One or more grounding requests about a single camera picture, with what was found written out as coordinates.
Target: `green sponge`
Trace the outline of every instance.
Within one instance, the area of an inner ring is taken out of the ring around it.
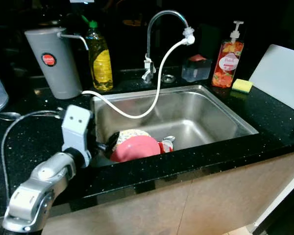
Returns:
[[[249,93],[252,86],[253,83],[250,81],[236,79],[236,81],[233,83],[232,89],[244,93]]]

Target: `orange soap bottle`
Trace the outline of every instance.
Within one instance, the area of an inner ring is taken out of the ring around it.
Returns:
[[[212,85],[215,87],[231,87],[234,73],[244,47],[244,43],[236,41],[240,36],[238,31],[239,26],[244,22],[234,21],[234,23],[236,27],[230,35],[231,40],[224,41],[220,48],[214,75],[212,77]]]

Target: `red logo label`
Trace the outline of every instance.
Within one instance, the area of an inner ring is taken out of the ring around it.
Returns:
[[[43,54],[41,59],[43,60],[45,65],[48,65],[50,67],[54,66],[56,64],[56,62],[57,62],[55,57],[53,55],[49,54],[49,53]]]

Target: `stainless steel sink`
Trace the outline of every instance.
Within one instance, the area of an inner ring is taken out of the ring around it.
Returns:
[[[153,102],[156,91],[106,95],[124,112],[139,115]],[[121,116],[99,98],[92,108],[97,141],[106,142],[115,132],[141,129],[160,141],[175,136],[174,149],[185,149],[258,133],[252,126],[199,85],[162,89],[154,110],[144,118]]]

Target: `metal pipe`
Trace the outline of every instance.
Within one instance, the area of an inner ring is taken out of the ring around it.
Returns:
[[[59,37],[59,38],[73,38],[73,39],[80,39],[80,40],[82,40],[82,42],[83,42],[83,44],[84,44],[84,46],[85,46],[85,49],[86,49],[86,50],[89,50],[89,49],[88,49],[88,46],[87,46],[87,44],[86,44],[86,41],[85,41],[85,39],[84,39],[82,36],[70,35],[70,34],[62,34],[61,32],[59,32],[59,33],[58,33],[58,37]]]
[[[184,23],[185,25],[185,28],[188,28],[188,23],[185,19],[185,17],[183,15],[181,15],[180,13],[178,13],[177,11],[174,11],[174,10],[165,10],[165,11],[160,11],[158,12],[156,15],[154,15],[149,24],[148,24],[148,29],[147,29],[147,58],[150,58],[150,35],[151,35],[151,28],[152,28],[152,25],[153,23],[162,15],[175,15],[177,16],[178,18],[181,19],[181,21]]]

